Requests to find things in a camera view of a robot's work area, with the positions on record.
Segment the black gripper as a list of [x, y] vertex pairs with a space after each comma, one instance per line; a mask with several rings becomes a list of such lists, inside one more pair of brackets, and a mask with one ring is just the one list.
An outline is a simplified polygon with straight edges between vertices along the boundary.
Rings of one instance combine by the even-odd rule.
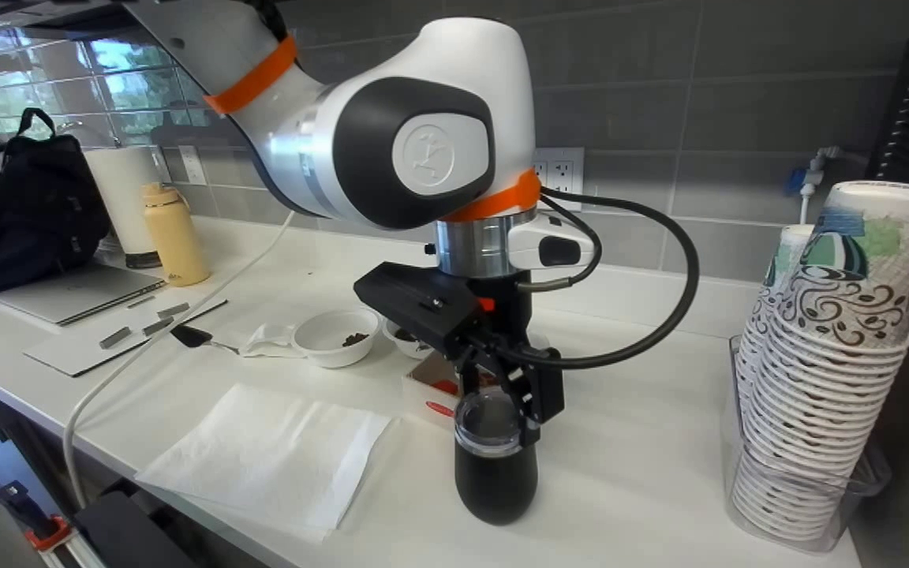
[[381, 261], [354, 293], [437, 350], [461, 376], [458, 423], [477, 406], [481, 386], [502, 386], [516, 411], [519, 449], [534, 449], [538, 423], [563, 406], [561, 354], [528, 339], [528, 274], [454, 278], [437, 268]]

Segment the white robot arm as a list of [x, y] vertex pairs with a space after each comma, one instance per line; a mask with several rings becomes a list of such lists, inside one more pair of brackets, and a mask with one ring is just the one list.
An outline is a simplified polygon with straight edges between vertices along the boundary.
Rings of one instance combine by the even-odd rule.
[[432, 268], [381, 261], [354, 293], [461, 365], [461, 449], [491, 458], [534, 446], [554, 401], [534, 386], [531, 268], [510, 256], [510, 230], [538, 202], [519, 35], [444, 15], [387, 60], [322, 82], [257, 0], [142, 0], [133, 19], [245, 139], [276, 202], [436, 230]]

